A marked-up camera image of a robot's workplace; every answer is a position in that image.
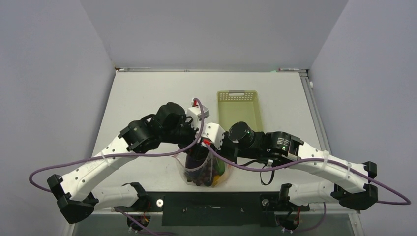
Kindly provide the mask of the dark red grapes toy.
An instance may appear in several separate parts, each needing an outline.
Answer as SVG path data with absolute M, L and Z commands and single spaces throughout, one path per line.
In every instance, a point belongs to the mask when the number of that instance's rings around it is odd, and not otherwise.
M 186 177 L 188 183 L 192 183 L 196 186 L 212 186 L 214 178 L 214 173 L 212 170 L 199 170 L 194 172 L 189 172 Z

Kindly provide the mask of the clear zip top bag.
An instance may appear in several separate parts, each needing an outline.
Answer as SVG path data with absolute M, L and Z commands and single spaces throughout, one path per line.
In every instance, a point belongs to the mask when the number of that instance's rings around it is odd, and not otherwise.
M 172 156 L 176 162 L 182 180 L 198 187 L 216 187 L 225 182 L 231 172 L 231 166 L 208 149 L 188 150 Z

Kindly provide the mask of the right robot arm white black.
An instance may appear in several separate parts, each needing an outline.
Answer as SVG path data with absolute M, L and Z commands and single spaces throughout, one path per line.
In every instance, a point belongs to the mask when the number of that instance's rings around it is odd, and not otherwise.
M 247 123 L 237 122 L 225 132 L 217 153 L 231 162 L 242 157 L 274 170 L 290 168 L 322 178 L 307 184 L 282 184 L 278 204 L 283 210 L 321 202 L 366 210 L 379 200 L 378 188 L 370 183 L 377 176 L 375 163 L 337 158 L 286 132 L 254 131 Z

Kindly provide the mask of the beige plastic basket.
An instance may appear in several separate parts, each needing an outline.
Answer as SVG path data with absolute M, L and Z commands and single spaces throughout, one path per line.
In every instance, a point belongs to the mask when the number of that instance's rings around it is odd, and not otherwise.
M 258 93 L 255 90 L 225 90 L 217 92 L 218 120 L 228 131 L 243 121 L 256 132 L 264 131 Z

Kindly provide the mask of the purple eggplant toy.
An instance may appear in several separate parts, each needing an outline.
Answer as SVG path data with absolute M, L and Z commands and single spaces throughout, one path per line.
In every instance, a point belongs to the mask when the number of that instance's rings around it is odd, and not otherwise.
M 187 153 L 185 159 L 185 169 L 187 171 L 193 171 L 194 169 L 199 169 L 201 166 L 207 163 L 209 151 L 204 150 L 195 150 Z

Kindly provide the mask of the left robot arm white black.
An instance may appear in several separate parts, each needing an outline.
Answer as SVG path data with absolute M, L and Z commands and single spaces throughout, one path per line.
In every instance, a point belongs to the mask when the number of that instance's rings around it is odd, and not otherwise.
M 64 218 L 74 224 L 103 208 L 143 210 L 149 201 L 140 183 L 104 188 L 98 184 L 138 154 L 148 156 L 148 151 L 157 149 L 161 143 L 177 144 L 179 151 L 185 152 L 197 143 L 208 116 L 209 110 L 197 100 L 187 110 L 169 102 L 156 114 L 130 122 L 91 161 L 65 175 L 50 176 L 47 183 Z

